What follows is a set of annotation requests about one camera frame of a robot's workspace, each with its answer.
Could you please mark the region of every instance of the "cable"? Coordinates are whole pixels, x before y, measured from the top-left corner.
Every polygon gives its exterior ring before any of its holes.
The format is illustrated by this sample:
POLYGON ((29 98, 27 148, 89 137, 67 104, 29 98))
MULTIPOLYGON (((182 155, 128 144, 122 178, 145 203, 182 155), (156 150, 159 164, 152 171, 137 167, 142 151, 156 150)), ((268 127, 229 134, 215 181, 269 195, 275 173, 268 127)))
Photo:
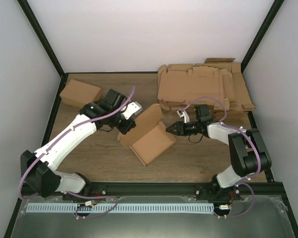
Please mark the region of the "cable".
POLYGON ((233 202, 234 202, 233 193, 232 192, 229 192, 229 195, 231 197, 230 207, 232 208, 233 207, 233 202))
POLYGON ((99 129, 99 131, 111 132, 113 129, 114 129, 114 128, 111 128, 110 130, 99 129))
MULTIPOLYGON (((100 194, 96 191, 92 191, 90 194, 97 194, 97 196, 100 197, 100 194)), ((99 201, 100 201, 100 199, 98 199, 94 205, 97 205, 99 203, 99 201)))
MULTIPOLYGON (((96 217, 104 216, 104 215, 108 214, 110 211, 114 210, 115 207, 117 207, 117 205, 118 205, 118 203, 115 203, 114 206, 112 206, 110 209, 108 209, 107 211, 105 211, 105 212, 103 212, 103 213, 101 213, 101 214, 97 214, 97 215, 94 215, 94 216, 82 217, 82 218, 83 218, 83 219, 91 219, 91 218, 96 218, 96 217)), ((78 211, 79 211, 80 209, 87 208, 87 207, 89 208, 89 206, 81 206, 81 207, 78 207, 78 208, 76 209, 76 211, 75 211, 76 219, 79 219, 79 218, 80 218, 80 216, 77 214, 78 211)))
POLYGON ((189 135, 188 141, 190 141, 190 142, 193 143, 193 144, 197 144, 197 143, 199 143, 199 142, 202 140, 203 136, 204 136, 204 135, 202 134, 200 140, 198 140, 197 142, 194 142, 194 141, 191 141, 191 140, 190 140, 191 135, 189 135))
MULTIPOLYGON (((253 205, 254 205, 254 202, 255 202, 255 194, 254 194, 254 190, 252 189, 252 187, 251 187, 250 185, 248 185, 247 183, 244 183, 244 182, 241 182, 239 185, 244 185, 244 186, 246 186, 246 187, 249 188, 250 192, 252 193, 252 203, 250 204, 250 206, 248 207, 248 209, 247 209, 246 211, 244 211, 244 212, 242 212, 242 213, 240 213, 240 214, 234 215, 234 216, 224 217, 225 219, 237 218, 237 217, 243 216, 243 215, 245 215, 246 213, 248 213, 248 212, 252 209, 252 207, 253 207, 253 205)), ((220 216, 220 215, 216 214, 215 212, 214 212, 214 215, 216 215, 218 218, 223 217, 223 216, 220 216)))
POLYGON ((222 124, 222 126, 224 126, 226 128, 231 128, 231 129, 237 130, 239 133, 241 133, 245 137, 245 139, 247 140, 247 142, 249 143, 249 145, 252 147, 252 149, 253 149, 253 151, 255 153, 255 156, 256 156, 256 160, 257 160, 257 170, 256 170, 256 172, 254 174, 252 174, 252 175, 249 175, 248 177, 253 177, 253 176, 259 174, 260 173, 260 170, 261 170, 260 157, 259 157, 259 153, 258 153, 258 151, 257 151, 254 143, 252 142, 252 140, 241 129, 239 129, 239 128, 235 127, 235 126, 226 125, 223 122, 221 124, 222 124))
MULTIPOLYGON (((102 120, 102 119, 105 119, 105 118, 108 118, 108 117, 111 117, 112 115, 118 113, 120 110, 122 110, 130 101, 131 101, 131 98, 133 97, 134 95, 134 92, 135 92, 135 86, 133 85, 130 89, 130 92, 129 92, 129 96, 127 98, 127 100, 118 108, 116 109, 115 111, 109 113, 109 114, 106 114, 104 116, 101 116, 101 117, 98 117, 98 118, 93 118, 93 119, 90 119, 90 120, 86 120, 86 121, 83 121, 81 123, 78 123, 76 124, 75 126, 73 126, 73 128, 77 128, 79 127, 80 125, 84 125, 86 123, 89 123, 89 122, 94 122, 94 121, 98 121, 98 120, 102 120)), ((64 136, 66 136, 68 133, 71 132, 71 129, 68 129, 67 131, 65 131, 61 136, 59 136, 47 149, 46 151, 49 152, 53 146, 55 146, 64 136)), ((28 176, 29 172, 31 171, 31 169, 33 169, 33 167, 42 159, 42 157, 44 156, 45 154, 41 154, 37 159, 35 159, 33 161, 33 163, 28 167, 28 169, 24 172, 23 176, 21 177, 21 180, 19 182, 19 186, 18 186, 18 195, 19 195, 19 198, 21 200, 24 200, 25 198, 22 196, 22 193, 21 193, 21 190, 22 190, 22 185, 24 183, 24 180, 25 178, 28 176)))
POLYGON ((197 98, 196 100, 194 100, 194 101, 191 102, 190 104, 186 105, 186 106, 182 109, 182 111, 187 110, 192 104, 194 104, 194 103, 196 103, 197 101, 199 101, 199 100, 201 100, 201 99, 204 99, 204 98, 212 99, 212 100, 218 102, 218 103, 222 106, 222 108, 224 109, 224 117, 220 120, 220 122, 222 122, 223 120, 225 120, 225 118, 226 118, 226 116, 227 116, 227 111, 226 111, 226 109, 225 109, 225 106, 224 106, 224 104, 223 104, 220 100, 218 100, 218 99, 216 99, 216 98, 214 98, 214 97, 203 96, 203 97, 197 98))

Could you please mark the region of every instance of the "stack of flattened cardboard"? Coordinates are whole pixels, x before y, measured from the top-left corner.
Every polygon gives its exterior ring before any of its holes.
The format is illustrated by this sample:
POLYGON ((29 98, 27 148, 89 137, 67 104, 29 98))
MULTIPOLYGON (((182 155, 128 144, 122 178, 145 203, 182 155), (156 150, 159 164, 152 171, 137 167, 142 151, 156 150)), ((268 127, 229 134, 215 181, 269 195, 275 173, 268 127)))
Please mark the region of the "stack of flattened cardboard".
MULTIPOLYGON (((222 102, 227 111, 254 110, 240 63, 233 61, 227 58, 208 58, 205 63, 195 65, 161 66, 158 71, 158 100, 161 108, 176 111, 199 97, 209 96, 222 102)), ((194 104, 207 104, 214 111, 223 111, 221 105, 212 99, 201 99, 194 104)))

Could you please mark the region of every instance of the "white cable tray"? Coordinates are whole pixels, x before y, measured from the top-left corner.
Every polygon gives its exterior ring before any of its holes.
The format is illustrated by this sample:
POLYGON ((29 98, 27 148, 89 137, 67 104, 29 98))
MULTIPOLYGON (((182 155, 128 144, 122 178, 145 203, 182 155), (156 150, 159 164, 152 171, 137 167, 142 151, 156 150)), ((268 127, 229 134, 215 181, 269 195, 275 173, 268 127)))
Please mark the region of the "white cable tray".
MULTIPOLYGON (((92 208, 82 208, 80 213, 103 213, 114 204, 99 203, 92 208)), ((28 213, 73 213, 77 204, 73 203, 29 203, 28 213)), ((196 213, 213 214, 212 203, 120 203, 110 213, 196 213)))

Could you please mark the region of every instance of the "black wire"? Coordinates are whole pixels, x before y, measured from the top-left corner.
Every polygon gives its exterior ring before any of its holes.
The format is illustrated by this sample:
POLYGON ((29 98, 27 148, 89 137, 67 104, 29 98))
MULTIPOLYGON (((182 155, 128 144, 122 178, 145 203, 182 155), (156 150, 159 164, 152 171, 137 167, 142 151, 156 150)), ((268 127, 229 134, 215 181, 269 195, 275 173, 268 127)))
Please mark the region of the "black wire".
POLYGON ((188 141, 190 141, 193 144, 197 144, 197 143, 199 143, 202 140, 203 136, 204 135, 202 134, 200 140, 198 140, 197 142, 193 142, 193 141, 190 140, 190 137, 191 137, 191 135, 190 135, 189 138, 188 138, 188 141))
POLYGON ((105 131, 105 132, 111 132, 114 128, 111 128, 110 130, 102 130, 102 129, 99 129, 100 131, 105 131))

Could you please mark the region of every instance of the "black metal frame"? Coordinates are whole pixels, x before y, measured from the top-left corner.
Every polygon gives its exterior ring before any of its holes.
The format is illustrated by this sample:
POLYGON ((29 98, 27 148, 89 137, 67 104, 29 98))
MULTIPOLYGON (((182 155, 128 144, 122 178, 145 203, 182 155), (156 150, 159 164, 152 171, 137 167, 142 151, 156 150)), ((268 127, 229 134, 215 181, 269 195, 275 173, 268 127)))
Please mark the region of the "black metal frame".
MULTIPOLYGON (((53 63, 55 69, 61 77, 57 95, 52 107, 52 111, 49 117, 49 121, 44 133, 42 145, 46 144, 49 141, 51 131, 54 125, 54 121, 58 112, 58 108, 61 102, 59 96, 60 92, 64 88, 66 81, 68 79, 69 73, 64 73, 52 47, 50 46, 42 28, 40 27, 33 11, 31 10, 30 5, 27 0, 18 0, 21 8, 23 9, 26 17, 28 18, 32 28, 36 32, 39 40, 41 41, 44 49, 46 50, 51 62, 53 63)), ((247 54, 245 55, 242 63, 241 70, 245 70, 252 56, 254 55, 257 47, 259 46, 261 40, 263 39, 265 33, 267 32, 269 26, 271 25, 274 17, 278 13, 278 10, 282 6, 284 0, 275 0, 272 4, 265 20, 263 21, 258 33, 256 34, 247 54)), ((97 73, 156 73, 156 72, 97 72, 97 73)), ((255 118, 252 112, 248 113, 249 121, 252 128, 257 128, 255 118)), ((298 226, 296 219, 294 217, 293 211, 291 209, 288 197, 286 195, 284 186, 281 182, 275 182, 271 170, 265 171, 267 182, 264 183, 250 183, 255 194, 257 195, 280 195, 283 203, 288 207, 288 217, 294 231, 295 236, 298 238, 298 226)), ((210 195, 205 194, 196 194, 196 190, 209 186, 210 183, 120 183, 120 182, 93 182, 93 190, 102 192, 105 191, 107 195, 115 196, 142 196, 142 195, 160 195, 160 196, 195 196, 198 200, 207 200, 209 202, 221 202, 220 200, 210 198, 210 195)), ((239 187, 240 195, 250 195, 248 188, 240 186, 239 187)), ((27 185, 24 184, 22 188, 22 194, 27 196, 31 195, 34 191, 27 185)), ((19 211, 21 201, 18 200, 11 217, 10 223, 7 227, 5 238, 9 238, 12 234, 13 226, 16 220, 17 213, 19 211)))

